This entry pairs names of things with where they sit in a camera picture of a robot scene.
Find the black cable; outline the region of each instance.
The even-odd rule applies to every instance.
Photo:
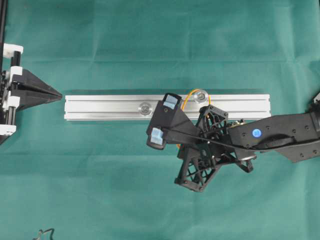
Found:
[[[40,229],[39,232],[38,232],[38,237],[33,238],[32,240],[41,240],[41,236],[42,236],[42,235],[45,235],[45,234],[47,234],[47,233],[49,233],[49,232],[51,232],[51,233],[50,233],[50,236],[49,236],[49,239],[50,239],[50,240],[54,240],[54,239],[53,239],[53,235],[54,235],[54,232],[55,232],[55,229],[54,229],[54,228],[49,228],[49,229],[47,229],[47,230],[45,230],[45,231],[43,231],[42,229]]]
[[[317,139],[317,140],[305,141],[305,142],[301,142],[301,143],[295,143],[295,144],[284,145],[284,146],[269,147],[269,148],[262,148],[262,149],[245,148],[245,147],[239,146],[239,145],[227,144],[227,143],[223,143],[223,142],[220,142],[220,141],[208,139],[208,138],[205,138],[205,137],[194,136],[192,134],[189,134],[189,133],[186,133],[186,132],[182,132],[182,131],[178,131],[178,130],[174,130],[174,129],[171,129],[171,128],[162,127],[162,129],[167,130],[167,131],[176,132],[176,133],[183,134],[183,135],[187,135],[187,136],[192,137],[194,139],[199,139],[199,140],[211,142],[213,144],[225,146],[227,148],[239,149],[239,150],[244,150],[244,151],[249,151],[249,152],[268,152],[268,151],[273,151],[273,150],[281,150],[281,149],[291,148],[291,147],[303,147],[303,146],[308,146],[308,145],[311,145],[311,144],[320,143],[320,139]]]

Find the metal bar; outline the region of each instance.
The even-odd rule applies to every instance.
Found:
[[[1,0],[0,2],[0,73],[2,72],[2,63],[4,56],[4,43],[5,43],[5,26],[6,26],[6,15],[8,0]]]
[[[210,95],[212,105],[229,113],[230,120],[258,120],[271,116],[269,94]],[[164,95],[66,95],[64,119],[69,121],[149,120]],[[190,98],[184,111],[198,119],[208,102]]]

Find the blue circle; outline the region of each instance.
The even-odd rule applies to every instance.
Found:
[[[252,136],[254,136],[255,138],[260,138],[262,135],[262,132],[260,129],[256,128],[256,129],[253,129],[252,131]]]

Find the green background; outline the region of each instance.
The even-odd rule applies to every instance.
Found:
[[[320,90],[319,13],[318,0],[9,0],[5,42],[63,95],[259,89],[292,114]],[[194,193],[174,184],[175,146],[146,146],[148,122],[63,115],[63,100],[19,112],[1,145],[1,239],[320,238],[319,158],[266,153]]]

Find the orange wire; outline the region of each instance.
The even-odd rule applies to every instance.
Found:
[[[191,95],[196,93],[196,92],[198,92],[198,91],[200,91],[200,89],[196,88],[196,89],[193,89],[191,92],[188,93],[188,95],[186,96],[186,98],[185,98],[185,100],[184,100],[184,102],[182,104],[182,107],[181,107],[182,111],[185,110],[185,107],[186,107],[187,102],[188,102],[189,98],[191,97]],[[209,101],[209,104],[211,104],[211,97],[210,97],[209,94],[208,94],[208,101]]]

